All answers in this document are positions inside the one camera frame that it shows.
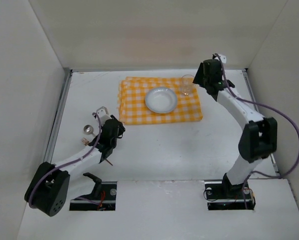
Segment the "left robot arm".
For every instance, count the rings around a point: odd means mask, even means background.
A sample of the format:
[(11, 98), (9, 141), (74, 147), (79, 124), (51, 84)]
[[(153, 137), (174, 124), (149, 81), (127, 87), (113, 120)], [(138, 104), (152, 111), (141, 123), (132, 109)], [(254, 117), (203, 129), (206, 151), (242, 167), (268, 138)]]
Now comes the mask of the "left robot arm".
[(108, 160), (126, 129), (114, 115), (110, 115), (103, 123), (97, 113), (93, 115), (98, 120), (98, 134), (91, 143), (59, 164), (45, 161), (39, 165), (24, 195), (30, 208), (38, 209), (49, 217), (55, 216), (66, 201), (70, 181), (81, 176), (90, 178), (94, 188), (90, 194), (76, 199), (95, 204), (98, 208), (102, 206), (106, 197), (102, 180), (88, 172), (88, 169)]

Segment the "clear drinking glass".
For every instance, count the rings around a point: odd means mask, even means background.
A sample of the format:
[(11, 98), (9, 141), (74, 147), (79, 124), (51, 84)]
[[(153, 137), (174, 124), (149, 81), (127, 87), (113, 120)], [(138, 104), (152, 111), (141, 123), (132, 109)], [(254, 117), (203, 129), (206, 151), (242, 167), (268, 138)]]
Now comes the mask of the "clear drinking glass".
[(193, 93), (194, 84), (193, 84), (194, 76), (191, 74), (185, 74), (181, 77), (181, 92), (184, 95), (190, 95)]

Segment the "yellow white checkered cloth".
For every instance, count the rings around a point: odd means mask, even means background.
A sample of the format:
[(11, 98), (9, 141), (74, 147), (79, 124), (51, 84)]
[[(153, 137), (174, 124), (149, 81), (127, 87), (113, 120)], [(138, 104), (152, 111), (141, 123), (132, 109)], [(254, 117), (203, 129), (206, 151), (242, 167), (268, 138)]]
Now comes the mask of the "yellow white checkered cloth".
[[(177, 96), (177, 106), (170, 113), (155, 113), (146, 106), (146, 94), (154, 88), (167, 87)], [(119, 120), (126, 125), (152, 125), (199, 122), (203, 119), (197, 90), (181, 92), (181, 78), (129, 76), (119, 83)]]

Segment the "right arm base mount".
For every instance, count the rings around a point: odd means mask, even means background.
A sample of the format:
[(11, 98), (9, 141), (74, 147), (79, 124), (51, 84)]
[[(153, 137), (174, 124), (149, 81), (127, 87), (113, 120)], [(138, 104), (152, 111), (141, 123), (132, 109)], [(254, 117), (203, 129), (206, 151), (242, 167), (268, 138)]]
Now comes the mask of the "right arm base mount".
[(254, 192), (247, 183), (244, 188), (235, 189), (234, 193), (226, 193), (221, 180), (205, 181), (203, 197), (209, 211), (252, 211), (256, 206)]

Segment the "white ceramic plate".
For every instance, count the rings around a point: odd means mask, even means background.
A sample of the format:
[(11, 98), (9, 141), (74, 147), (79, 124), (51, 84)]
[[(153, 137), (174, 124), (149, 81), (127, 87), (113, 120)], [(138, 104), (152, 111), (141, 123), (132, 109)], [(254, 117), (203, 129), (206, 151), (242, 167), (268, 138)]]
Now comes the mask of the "white ceramic plate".
[(156, 114), (168, 114), (178, 104), (176, 93), (167, 87), (156, 87), (151, 89), (145, 96), (146, 107)]

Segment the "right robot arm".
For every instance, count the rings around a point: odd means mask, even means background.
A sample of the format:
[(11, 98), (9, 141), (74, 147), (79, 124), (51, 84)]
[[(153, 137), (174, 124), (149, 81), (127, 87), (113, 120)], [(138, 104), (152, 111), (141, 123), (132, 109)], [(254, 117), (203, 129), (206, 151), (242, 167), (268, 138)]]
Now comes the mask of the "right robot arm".
[(244, 102), (235, 85), (225, 79), (222, 62), (215, 58), (200, 63), (193, 83), (204, 88), (242, 129), (239, 156), (221, 183), (224, 198), (235, 197), (257, 165), (277, 150), (277, 121), (273, 117), (264, 117)]

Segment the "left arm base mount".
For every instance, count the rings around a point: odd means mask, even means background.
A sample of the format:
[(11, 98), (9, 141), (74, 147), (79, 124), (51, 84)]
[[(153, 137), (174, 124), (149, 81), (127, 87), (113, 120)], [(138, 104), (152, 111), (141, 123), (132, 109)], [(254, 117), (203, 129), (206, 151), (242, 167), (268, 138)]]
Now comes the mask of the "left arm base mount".
[(90, 193), (77, 196), (69, 204), (69, 211), (115, 211), (118, 183), (116, 181), (102, 181), (99, 177), (86, 172), (84, 177), (93, 181)]

